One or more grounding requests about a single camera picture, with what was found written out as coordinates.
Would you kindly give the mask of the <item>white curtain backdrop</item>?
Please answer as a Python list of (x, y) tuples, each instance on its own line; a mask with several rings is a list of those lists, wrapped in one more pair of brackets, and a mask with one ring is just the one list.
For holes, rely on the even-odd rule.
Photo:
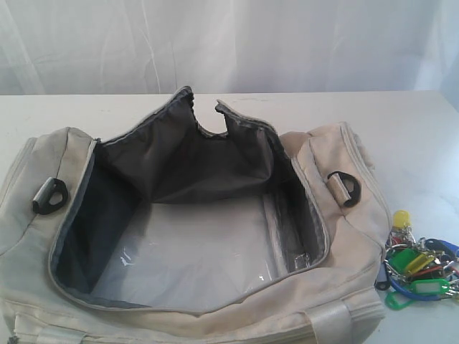
[(1, 93), (458, 87), (456, 1), (3, 1)]

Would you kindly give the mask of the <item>cream canvas bag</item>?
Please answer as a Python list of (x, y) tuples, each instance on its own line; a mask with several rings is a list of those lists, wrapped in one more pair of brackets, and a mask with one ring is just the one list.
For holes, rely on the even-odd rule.
[(279, 135), (189, 87), (110, 140), (29, 138), (1, 187), (3, 343), (362, 343), (390, 214), (345, 122)]

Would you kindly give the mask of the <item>bunch of colourful key tags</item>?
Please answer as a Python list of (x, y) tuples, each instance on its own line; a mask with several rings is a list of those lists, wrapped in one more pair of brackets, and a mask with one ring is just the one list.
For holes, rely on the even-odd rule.
[(415, 302), (458, 300), (458, 245), (443, 239), (416, 239), (410, 213), (394, 213), (386, 256), (374, 283), (385, 305), (403, 310)]

